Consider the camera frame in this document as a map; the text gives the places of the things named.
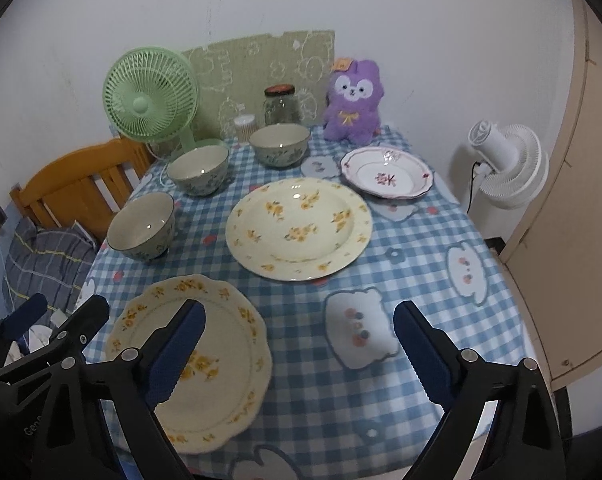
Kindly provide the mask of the green cartoon wall mat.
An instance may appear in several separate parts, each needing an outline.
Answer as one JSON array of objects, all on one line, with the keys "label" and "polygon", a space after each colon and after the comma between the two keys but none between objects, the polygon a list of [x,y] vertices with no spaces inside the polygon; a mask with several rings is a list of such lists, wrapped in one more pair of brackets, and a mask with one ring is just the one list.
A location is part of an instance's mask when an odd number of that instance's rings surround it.
[{"label": "green cartoon wall mat", "polygon": [[190,125],[197,140],[236,135],[234,119],[264,124],[266,88],[291,84],[304,125],[322,121],[334,61],[332,30],[299,30],[216,42],[184,53],[197,76],[200,102]]}]

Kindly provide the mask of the grey plaid bedding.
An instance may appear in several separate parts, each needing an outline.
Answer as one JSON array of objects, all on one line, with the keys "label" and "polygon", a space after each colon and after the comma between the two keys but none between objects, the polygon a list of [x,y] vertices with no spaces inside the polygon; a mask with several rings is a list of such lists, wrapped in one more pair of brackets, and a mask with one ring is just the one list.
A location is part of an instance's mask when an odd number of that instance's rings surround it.
[{"label": "grey plaid bedding", "polygon": [[28,217],[14,229],[5,256],[2,293],[10,311],[36,292],[48,308],[73,307],[97,255],[97,241],[78,223],[44,229]]}]

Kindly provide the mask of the white plate red pattern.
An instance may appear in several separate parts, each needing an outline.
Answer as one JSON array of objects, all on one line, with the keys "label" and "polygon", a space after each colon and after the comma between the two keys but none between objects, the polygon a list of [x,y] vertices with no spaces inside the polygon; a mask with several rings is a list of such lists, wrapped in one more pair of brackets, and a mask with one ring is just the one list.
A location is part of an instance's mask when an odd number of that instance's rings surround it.
[{"label": "white plate red pattern", "polygon": [[349,184],[385,200],[414,200],[433,185],[433,172],[424,162],[387,146],[356,148],[341,158],[340,169]]}]

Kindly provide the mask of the white crumpled cloth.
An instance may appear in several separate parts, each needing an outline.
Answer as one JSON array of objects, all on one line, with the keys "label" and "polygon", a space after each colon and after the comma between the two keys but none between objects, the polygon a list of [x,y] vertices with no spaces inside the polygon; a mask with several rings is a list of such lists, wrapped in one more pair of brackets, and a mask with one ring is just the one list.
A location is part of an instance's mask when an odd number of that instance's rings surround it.
[{"label": "white crumpled cloth", "polygon": [[18,341],[10,346],[6,363],[11,364],[24,356],[49,344],[52,329],[49,326],[36,324],[32,326]]}]

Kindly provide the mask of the large round yellow flower plate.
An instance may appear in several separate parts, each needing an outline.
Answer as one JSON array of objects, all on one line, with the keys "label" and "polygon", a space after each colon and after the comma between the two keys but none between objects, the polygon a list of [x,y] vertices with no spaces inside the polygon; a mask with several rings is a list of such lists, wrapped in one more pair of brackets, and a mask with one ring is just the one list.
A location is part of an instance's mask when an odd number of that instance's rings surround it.
[{"label": "large round yellow flower plate", "polygon": [[246,270],[275,281],[304,282],[354,262],[371,240],[372,217],[364,200],[343,184],[284,179],[239,200],[225,237]]}]

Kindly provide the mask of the beige wooden door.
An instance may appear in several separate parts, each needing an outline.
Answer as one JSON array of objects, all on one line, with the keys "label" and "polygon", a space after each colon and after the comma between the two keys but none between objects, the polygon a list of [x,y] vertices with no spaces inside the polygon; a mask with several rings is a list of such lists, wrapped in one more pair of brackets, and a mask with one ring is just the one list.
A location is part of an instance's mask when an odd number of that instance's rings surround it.
[{"label": "beige wooden door", "polygon": [[602,23],[572,3],[573,72],[548,182],[503,258],[555,390],[602,366]]}]

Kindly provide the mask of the white standing fan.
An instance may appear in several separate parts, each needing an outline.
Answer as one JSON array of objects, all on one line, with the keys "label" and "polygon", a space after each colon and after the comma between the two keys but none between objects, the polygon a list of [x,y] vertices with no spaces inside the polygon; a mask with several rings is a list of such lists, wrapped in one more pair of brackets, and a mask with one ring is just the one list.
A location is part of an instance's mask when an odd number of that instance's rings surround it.
[{"label": "white standing fan", "polygon": [[468,142],[479,160],[472,168],[467,209],[476,191],[502,210],[528,206],[540,194],[549,157],[532,129],[481,120],[470,129]]}]

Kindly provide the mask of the orange wooden chair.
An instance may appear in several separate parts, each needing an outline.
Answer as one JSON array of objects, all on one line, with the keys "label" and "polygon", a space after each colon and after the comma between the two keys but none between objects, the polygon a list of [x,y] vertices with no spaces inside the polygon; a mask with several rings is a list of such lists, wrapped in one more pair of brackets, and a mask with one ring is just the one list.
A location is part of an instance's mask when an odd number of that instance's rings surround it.
[{"label": "orange wooden chair", "polygon": [[15,185],[10,198],[36,226],[69,228],[77,222],[104,240],[115,209],[123,207],[133,192],[125,169],[142,178],[152,162],[144,144],[112,139],[50,162],[26,185]]}]

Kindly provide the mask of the cotton swab container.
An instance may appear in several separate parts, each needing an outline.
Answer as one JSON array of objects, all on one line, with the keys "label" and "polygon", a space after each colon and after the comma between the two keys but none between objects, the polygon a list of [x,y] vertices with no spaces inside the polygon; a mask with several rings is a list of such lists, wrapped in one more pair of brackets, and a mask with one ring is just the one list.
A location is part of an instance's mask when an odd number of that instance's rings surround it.
[{"label": "cotton swab container", "polygon": [[250,136],[258,130],[258,122],[253,114],[243,114],[234,118],[235,133],[239,143],[248,144]]}]

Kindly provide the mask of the purple plush bunny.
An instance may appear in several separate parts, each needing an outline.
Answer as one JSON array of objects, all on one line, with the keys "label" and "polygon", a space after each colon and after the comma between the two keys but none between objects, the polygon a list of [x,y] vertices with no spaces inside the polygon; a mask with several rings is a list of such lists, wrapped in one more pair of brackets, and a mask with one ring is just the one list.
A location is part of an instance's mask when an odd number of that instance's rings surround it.
[{"label": "purple plush bunny", "polygon": [[379,105],[383,96],[376,62],[338,58],[328,84],[324,138],[368,145],[380,131]]}]

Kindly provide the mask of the floral ceramic bowl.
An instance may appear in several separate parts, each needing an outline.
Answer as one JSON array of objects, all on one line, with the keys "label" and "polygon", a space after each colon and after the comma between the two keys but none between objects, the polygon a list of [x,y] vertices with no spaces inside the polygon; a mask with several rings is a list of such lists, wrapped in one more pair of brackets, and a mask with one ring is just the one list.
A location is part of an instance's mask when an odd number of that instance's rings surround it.
[{"label": "floral ceramic bowl", "polygon": [[216,192],[227,177],[229,150],[226,146],[205,145],[182,154],[167,166],[167,175],[189,196]]},{"label": "floral ceramic bowl", "polygon": [[172,246],[175,226],[174,198],[164,192],[153,192],[131,200],[114,216],[106,241],[125,257],[148,262]]},{"label": "floral ceramic bowl", "polygon": [[250,135],[249,143],[256,159],[272,168],[298,164],[310,143],[310,130],[297,124],[269,125]]}]

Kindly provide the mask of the glass jar black lid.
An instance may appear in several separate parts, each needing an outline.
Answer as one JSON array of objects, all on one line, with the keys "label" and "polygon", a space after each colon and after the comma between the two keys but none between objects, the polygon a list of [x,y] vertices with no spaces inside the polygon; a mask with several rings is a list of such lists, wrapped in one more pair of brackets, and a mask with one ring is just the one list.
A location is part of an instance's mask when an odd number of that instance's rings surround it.
[{"label": "glass jar black lid", "polygon": [[275,84],[264,90],[264,122],[266,126],[299,124],[301,114],[293,84]]}]

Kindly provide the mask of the green desk fan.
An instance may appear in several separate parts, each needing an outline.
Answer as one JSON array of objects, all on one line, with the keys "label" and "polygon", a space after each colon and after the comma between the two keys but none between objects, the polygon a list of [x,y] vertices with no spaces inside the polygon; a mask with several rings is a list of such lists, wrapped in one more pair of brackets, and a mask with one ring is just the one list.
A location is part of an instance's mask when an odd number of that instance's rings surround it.
[{"label": "green desk fan", "polygon": [[140,47],[112,65],[102,87],[108,121],[121,136],[144,144],[170,162],[194,148],[226,146],[220,138],[198,139],[192,123],[201,92],[190,61],[180,52]]}]

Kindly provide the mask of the scalloped yellow flower plate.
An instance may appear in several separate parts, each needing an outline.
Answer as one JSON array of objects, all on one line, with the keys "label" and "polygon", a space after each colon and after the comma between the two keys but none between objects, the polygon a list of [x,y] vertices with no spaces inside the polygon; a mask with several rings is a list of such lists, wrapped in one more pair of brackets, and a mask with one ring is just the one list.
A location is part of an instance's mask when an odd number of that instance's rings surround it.
[{"label": "scalloped yellow flower plate", "polygon": [[171,395],[156,416],[180,454],[209,453],[254,421],[272,376],[266,325],[234,286],[204,275],[149,286],[126,304],[106,343],[107,358],[141,347],[183,302],[205,308],[205,329]]}]

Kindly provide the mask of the blue checkered tablecloth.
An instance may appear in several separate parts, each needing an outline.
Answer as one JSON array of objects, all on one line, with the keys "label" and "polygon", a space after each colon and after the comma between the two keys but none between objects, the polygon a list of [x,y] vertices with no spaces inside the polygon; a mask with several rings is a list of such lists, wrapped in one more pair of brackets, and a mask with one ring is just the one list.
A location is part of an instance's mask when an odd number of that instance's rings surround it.
[{"label": "blue checkered tablecloth", "polygon": [[177,195],[176,237],[152,263],[103,247],[83,286],[113,315],[148,286],[203,274],[233,284],[260,310],[273,374],[253,425],[187,465],[222,479],[397,478],[441,418],[394,337],[392,313],[414,302],[461,348],[514,364],[533,347],[516,300],[481,235],[442,180],[413,203],[370,204],[371,240],[345,269],[281,283],[243,269],[226,244],[225,222],[246,194],[284,178],[337,181],[346,146],[314,128],[307,159],[262,166],[246,145],[230,149],[226,188],[201,200]]}]

